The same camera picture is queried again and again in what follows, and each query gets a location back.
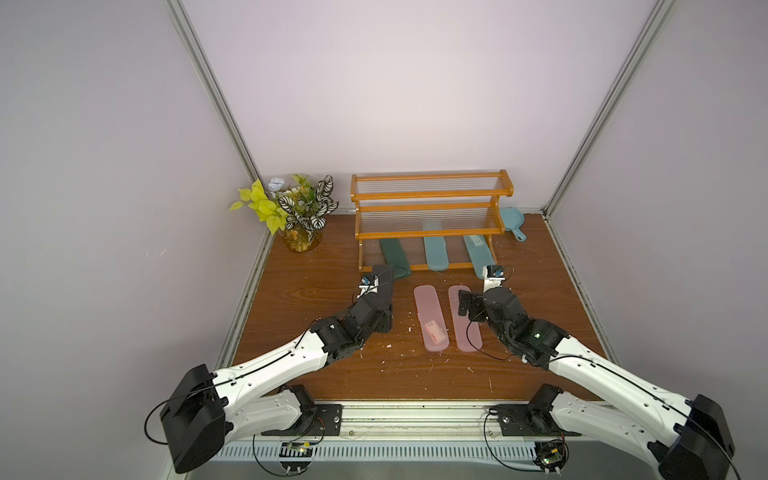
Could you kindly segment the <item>black pencil case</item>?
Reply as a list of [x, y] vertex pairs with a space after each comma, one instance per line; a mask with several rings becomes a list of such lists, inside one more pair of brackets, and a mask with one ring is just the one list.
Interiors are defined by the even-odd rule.
[[378, 294], [384, 300], [392, 299], [392, 290], [394, 282], [395, 269], [392, 265], [376, 265], [373, 267], [372, 274], [379, 277]]

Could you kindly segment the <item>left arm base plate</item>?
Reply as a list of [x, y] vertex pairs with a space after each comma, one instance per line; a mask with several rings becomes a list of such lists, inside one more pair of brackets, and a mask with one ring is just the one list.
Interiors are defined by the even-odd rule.
[[339, 403], [320, 404], [313, 411], [302, 413], [299, 419], [283, 430], [268, 430], [261, 436], [307, 437], [340, 435], [343, 420], [343, 405]]

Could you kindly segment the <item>dark green pencil case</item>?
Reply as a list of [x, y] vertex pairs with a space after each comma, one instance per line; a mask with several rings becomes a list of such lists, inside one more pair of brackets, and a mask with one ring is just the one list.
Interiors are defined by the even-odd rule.
[[412, 274], [410, 263], [399, 239], [380, 239], [379, 245], [384, 260], [391, 268], [395, 280], [406, 278]]

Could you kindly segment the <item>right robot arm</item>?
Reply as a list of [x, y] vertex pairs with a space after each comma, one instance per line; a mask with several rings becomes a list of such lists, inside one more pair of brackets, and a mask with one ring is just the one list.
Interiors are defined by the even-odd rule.
[[702, 394], [689, 399], [615, 365], [563, 328], [530, 316], [506, 288], [462, 291], [458, 301], [459, 315], [487, 324], [511, 354], [603, 401], [592, 405], [544, 385], [528, 404], [533, 427], [601, 441], [665, 479], [725, 479], [738, 472], [727, 420], [714, 400]]

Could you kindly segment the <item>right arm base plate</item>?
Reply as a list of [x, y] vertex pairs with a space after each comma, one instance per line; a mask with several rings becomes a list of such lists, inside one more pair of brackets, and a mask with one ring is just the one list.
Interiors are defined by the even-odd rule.
[[501, 404], [493, 407], [491, 413], [496, 416], [505, 437], [578, 436], [578, 433], [568, 432], [558, 426], [551, 413], [544, 408], [528, 404]]

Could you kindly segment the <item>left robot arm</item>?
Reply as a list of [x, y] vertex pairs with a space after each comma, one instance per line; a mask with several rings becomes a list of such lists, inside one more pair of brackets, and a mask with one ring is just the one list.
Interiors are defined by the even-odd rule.
[[174, 471], [188, 473], [245, 437], [306, 432], [317, 407], [292, 380], [352, 356], [375, 333], [390, 332], [393, 282], [393, 267], [376, 266], [348, 308], [314, 320], [288, 343], [239, 365], [188, 370], [155, 409]]

